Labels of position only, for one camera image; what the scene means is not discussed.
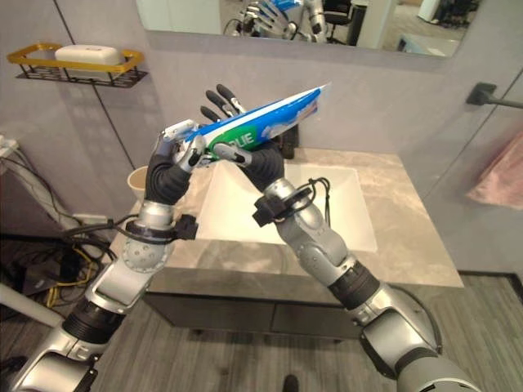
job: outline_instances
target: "gold soap holder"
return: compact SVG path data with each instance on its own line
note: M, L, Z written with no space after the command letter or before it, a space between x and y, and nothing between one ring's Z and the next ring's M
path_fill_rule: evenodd
M129 88L137 84L147 72L136 67L144 60L139 51L122 50L125 63L120 65L103 65L80 63L76 61L49 60L43 58L28 58L27 55L38 51L56 51L62 46L57 43L36 43L7 55L7 60L18 64L23 73L17 76L21 79L49 80L53 82L70 82L93 84L96 86ZM106 72L109 80L97 78L80 78L70 76L67 69L81 69L85 71Z

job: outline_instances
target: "toothpaste tube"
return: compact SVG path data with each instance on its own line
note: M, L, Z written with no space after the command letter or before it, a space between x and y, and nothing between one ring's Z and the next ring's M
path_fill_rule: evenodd
M202 127L185 138L179 154L183 154L196 135L203 136L207 146L206 154L203 156L200 166L205 166L217 160L217 156L212 150L214 145L219 142L234 143L246 150L253 149L257 145L281 135L304 118L316 113L319 107L319 99L325 95L328 86L316 87L250 110L247 113Z
M303 0L272 0L272 2L279 8L280 11L287 11L294 7L303 5Z

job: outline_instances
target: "white sink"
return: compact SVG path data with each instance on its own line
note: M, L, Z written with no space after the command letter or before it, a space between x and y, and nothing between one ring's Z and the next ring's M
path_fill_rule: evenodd
M215 163L212 179L199 213L196 238L249 243L283 244L274 225L260 228L252 215L254 202L262 195L233 164ZM294 186L309 178L326 177L331 183L331 226L350 249L376 252L378 246L360 188L358 173L349 167L285 164L285 177ZM316 185L315 205L323 212L324 188Z

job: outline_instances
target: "robotic hand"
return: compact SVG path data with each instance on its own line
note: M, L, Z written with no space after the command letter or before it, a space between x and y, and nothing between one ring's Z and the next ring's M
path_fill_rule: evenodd
M312 33L303 33L300 26L289 20L276 0L250 2L245 11L244 30L255 28L262 37L293 40L298 36L303 41L326 42L324 8L321 0L304 0L302 13L307 12Z
M173 153L195 129L197 124L187 120L160 134L147 172L145 201L138 218L127 224L129 238L122 255L104 268L73 312L51 330L11 383L11 390L90 390L96 378L94 364L153 275L163 268L172 251L169 243L187 234L173 225L172 206L187 191L205 144L201 136L195 137L176 163Z
M272 145L248 152L223 145L216 154L237 163L263 193L256 201L259 225L271 222L294 250L301 267L325 285L362 326L360 342L399 392L479 389L448 359L439 356L432 331L386 283L379 282L346 248L304 190L284 178L283 159Z

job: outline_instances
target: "mirror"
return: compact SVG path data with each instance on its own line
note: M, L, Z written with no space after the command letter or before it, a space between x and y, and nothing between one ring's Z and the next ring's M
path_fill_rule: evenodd
M481 0L136 0L148 30L452 56Z

